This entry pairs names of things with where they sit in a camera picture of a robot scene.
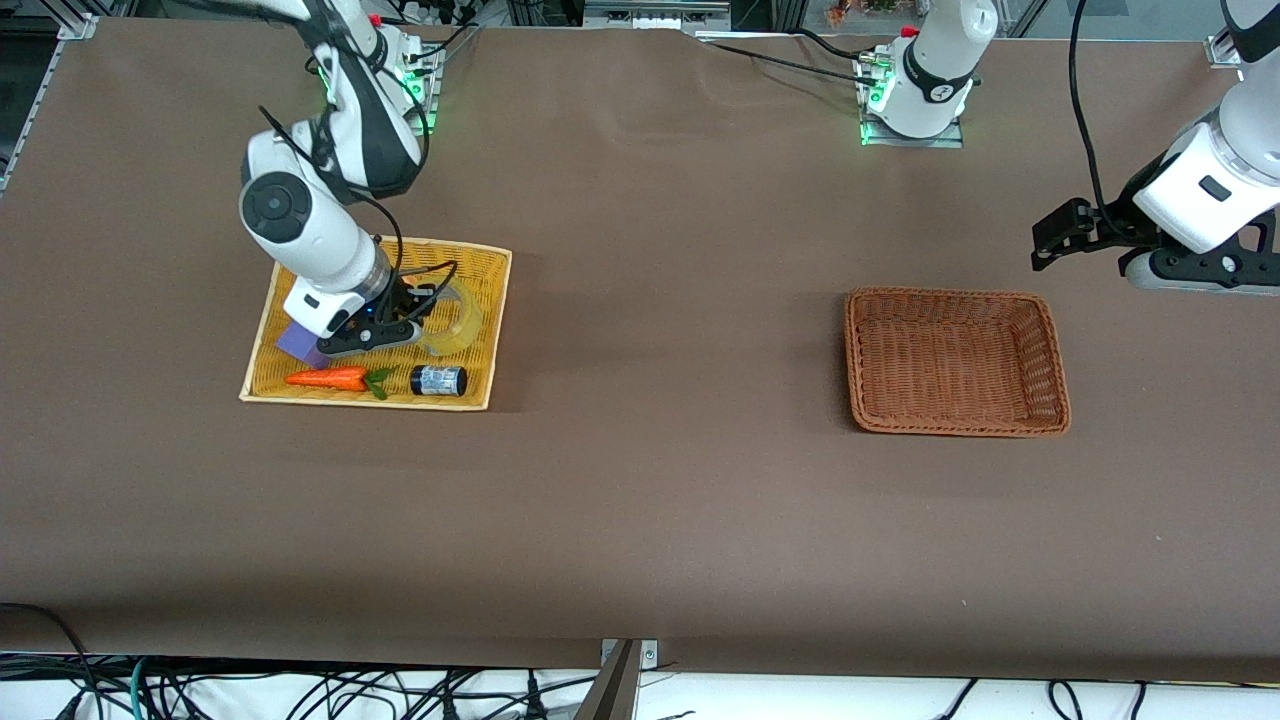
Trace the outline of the yellow wicker basket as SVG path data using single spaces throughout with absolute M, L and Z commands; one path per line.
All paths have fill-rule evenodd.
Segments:
M 401 269 L 411 286 L 442 281 L 448 261 L 454 261 L 457 268 L 440 302 L 426 316 L 421 338 L 329 361 L 330 369 L 365 368 L 375 378 L 374 392 L 287 382 L 287 377 L 310 365 L 278 346 L 291 325 L 283 304 L 294 284 L 294 274 L 275 265 L 239 400 L 412 411 L 485 410 L 497 372 L 512 260 L 511 251 L 488 245 L 406 238 Z

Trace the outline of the small black jar blue label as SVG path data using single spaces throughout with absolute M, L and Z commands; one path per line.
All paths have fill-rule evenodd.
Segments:
M 468 388 L 463 366 L 417 365 L 410 370 L 410 392 L 422 397 L 461 397 Z

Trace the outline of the metal table edge bracket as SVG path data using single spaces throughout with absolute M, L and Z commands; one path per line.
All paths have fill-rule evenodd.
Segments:
M 604 667 L 608 662 L 611 653 L 614 647 L 620 643 L 618 639 L 607 638 L 602 642 L 600 651 L 600 666 Z M 640 639 L 636 641 L 640 652 L 640 670 L 643 673 L 654 671 L 659 667 L 659 642 L 657 639 Z

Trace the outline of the clear yellowish tape roll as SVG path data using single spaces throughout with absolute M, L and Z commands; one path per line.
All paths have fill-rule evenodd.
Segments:
M 433 357 L 448 357 L 470 348 L 484 328 L 484 310 L 465 282 L 451 283 L 439 293 L 422 322 L 417 351 Z

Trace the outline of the white power strip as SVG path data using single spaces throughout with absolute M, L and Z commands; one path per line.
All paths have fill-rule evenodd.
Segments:
M 472 22 L 485 0 L 387 0 L 396 14 L 411 26 L 465 26 Z

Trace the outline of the orange toy carrot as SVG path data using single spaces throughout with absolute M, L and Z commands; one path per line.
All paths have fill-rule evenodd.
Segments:
M 335 392 L 366 395 L 375 400 L 387 400 L 385 382 L 393 375 L 393 368 L 369 369 L 366 366 L 329 366 L 289 374 L 287 386 L 319 388 Z

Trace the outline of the brown wicker basket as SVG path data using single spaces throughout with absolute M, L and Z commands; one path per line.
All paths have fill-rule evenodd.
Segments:
M 1029 439 L 1071 425 L 1057 329 L 1036 293 L 859 287 L 844 337 L 864 430 Z

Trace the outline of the purple cube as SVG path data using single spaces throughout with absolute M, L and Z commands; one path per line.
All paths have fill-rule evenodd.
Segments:
M 319 337 L 296 322 L 289 322 L 285 329 L 278 336 L 275 346 L 306 368 L 321 370 L 330 364 L 329 356 L 323 354 L 317 346 Z

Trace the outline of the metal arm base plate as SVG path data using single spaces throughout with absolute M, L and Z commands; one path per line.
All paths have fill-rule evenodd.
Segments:
M 436 123 L 443 77 L 443 44 L 406 38 L 396 64 L 396 78 L 407 97 L 404 119 L 416 136 L 430 135 Z
M 929 138 L 913 138 L 891 129 L 883 118 L 873 113 L 893 87 L 895 73 L 891 70 L 891 56 L 881 53 L 887 45 L 876 46 L 870 51 L 860 51 L 851 61 L 858 79 L 869 79 L 858 90 L 858 110 L 861 145 L 883 145 L 908 149 L 961 149 L 964 146 L 963 128 L 959 117 L 951 119 L 945 131 Z

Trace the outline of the dark metal bar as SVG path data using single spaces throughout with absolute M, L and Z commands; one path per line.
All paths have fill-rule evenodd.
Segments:
M 614 641 L 572 720 L 634 720 L 644 641 Z

